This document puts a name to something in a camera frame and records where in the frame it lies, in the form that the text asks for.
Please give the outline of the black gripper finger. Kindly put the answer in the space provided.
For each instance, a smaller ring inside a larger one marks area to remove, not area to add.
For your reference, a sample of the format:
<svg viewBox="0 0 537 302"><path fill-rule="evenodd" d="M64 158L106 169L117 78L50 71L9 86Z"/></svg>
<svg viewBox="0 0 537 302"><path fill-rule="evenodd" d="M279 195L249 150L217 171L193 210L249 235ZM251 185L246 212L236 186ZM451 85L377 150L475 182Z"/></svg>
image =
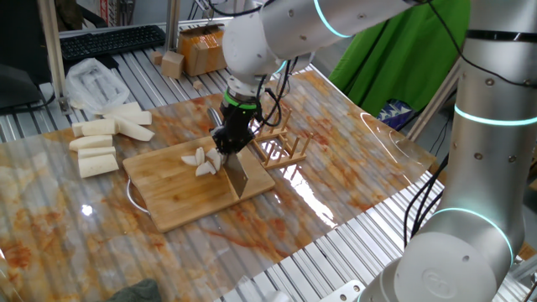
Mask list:
<svg viewBox="0 0 537 302"><path fill-rule="evenodd" d="M255 136L252 133L240 133L238 136L232 139L232 151L238 154L242 151Z"/></svg>
<svg viewBox="0 0 537 302"><path fill-rule="evenodd" d="M227 130L224 127L216 127L212 130L212 139L216 145L216 149L220 154L229 154L229 137Z"/></svg>

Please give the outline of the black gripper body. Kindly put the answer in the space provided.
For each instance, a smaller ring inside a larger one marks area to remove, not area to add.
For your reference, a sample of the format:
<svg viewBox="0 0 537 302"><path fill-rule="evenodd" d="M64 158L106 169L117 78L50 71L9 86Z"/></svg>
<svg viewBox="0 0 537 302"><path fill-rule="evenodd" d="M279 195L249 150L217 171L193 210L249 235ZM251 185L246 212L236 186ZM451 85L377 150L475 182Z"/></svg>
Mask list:
<svg viewBox="0 0 537 302"><path fill-rule="evenodd" d="M229 138L251 138L253 136L249 124L257 116L257 109L221 105L221 113L224 117L223 126Z"/></svg>

